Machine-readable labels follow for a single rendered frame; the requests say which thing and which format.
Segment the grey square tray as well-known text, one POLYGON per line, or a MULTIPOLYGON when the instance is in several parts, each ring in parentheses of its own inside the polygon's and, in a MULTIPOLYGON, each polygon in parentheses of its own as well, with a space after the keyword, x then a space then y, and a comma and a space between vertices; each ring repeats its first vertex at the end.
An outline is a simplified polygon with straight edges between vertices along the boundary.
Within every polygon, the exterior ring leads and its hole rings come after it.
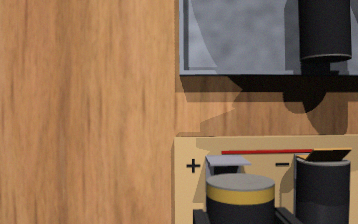
POLYGON ((352 59, 300 62, 298 0, 179 0, 179 76, 358 77, 358 0, 350 0, 352 59))

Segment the black battery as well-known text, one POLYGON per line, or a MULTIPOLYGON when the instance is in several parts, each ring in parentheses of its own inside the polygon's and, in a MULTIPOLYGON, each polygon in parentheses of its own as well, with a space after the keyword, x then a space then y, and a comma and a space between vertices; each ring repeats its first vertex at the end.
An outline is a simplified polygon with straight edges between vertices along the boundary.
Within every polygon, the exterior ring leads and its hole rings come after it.
POLYGON ((352 59, 350 0, 298 0, 300 62, 352 59))
POLYGON ((211 176, 206 212, 210 224, 275 224, 275 181, 243 173, 211 176))
POLYGON ((296 218, 303 224, 349 224, 351 161, 296 159, 296 218))

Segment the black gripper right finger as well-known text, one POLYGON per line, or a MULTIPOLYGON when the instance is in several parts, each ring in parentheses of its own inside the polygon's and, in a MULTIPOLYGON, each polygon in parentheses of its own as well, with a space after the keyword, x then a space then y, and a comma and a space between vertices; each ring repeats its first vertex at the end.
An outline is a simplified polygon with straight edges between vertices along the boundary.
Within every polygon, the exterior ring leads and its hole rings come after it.
POLYGON ((275 224, 303 224, 285 207, 275 207, 275 224))

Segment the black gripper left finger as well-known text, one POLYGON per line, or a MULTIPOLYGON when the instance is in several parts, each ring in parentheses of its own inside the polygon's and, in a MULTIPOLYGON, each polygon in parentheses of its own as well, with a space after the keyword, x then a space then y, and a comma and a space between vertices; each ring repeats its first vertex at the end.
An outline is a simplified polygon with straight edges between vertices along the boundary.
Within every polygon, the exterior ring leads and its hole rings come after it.
POLYGON ((203 209, 193 209, 193 224, 210 224, 207 212, 203 209))

